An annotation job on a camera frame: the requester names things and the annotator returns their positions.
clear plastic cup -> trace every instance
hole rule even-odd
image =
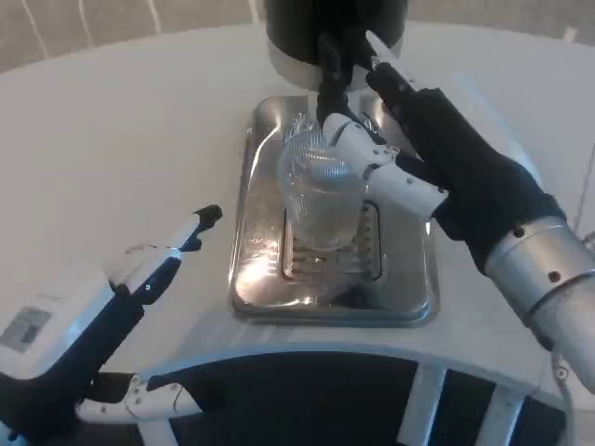
[[[365,184],[307,115],[294,121],[284,139],[277,179],[287,219],[301,243],[315,251],[334,251],[351,243]]]

black glove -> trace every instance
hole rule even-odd
[[[368,73],[367,81],[430,172],[450,191],[434,216],[451,239],[467,244],[480,271],[509,232],[522,236],[520,225],[545,216],[566,219],[531,174],[495,151],[441,90],[403,87],[388,63]]]

screw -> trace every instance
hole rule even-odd
[[[568,377],[568,369],[566,367],[557,367],[556,368],[556,377],[563,381]]]
[[[550,274],[548,274],[548,279],[550,282],[552,283],[556,283],[560,280],[561,275],[558,271],[552,271]]]
[[[524,235],[524,229],[521,227],[515,228],[512,230],[512,235],[514,235],[517,239],[520,239]]]

silver metal cylinder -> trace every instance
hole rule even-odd
[[[485,273],[528,325],[542,299],[595,273],[595,259],[565,221],[546,217],[507,235],[488,257]]]
[[[548,296],[530,324],[548,338],[580,382],[595,394],[595,276],[587,276]]]

drip tray grate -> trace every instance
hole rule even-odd
[[[349,246],[331,252],[314,251],[302,245],[285,219],[283,271],[295,282],[317,282],[328,276],[359,276],[374,281],[382,273],[378,210],[365,202],[357,234]]]

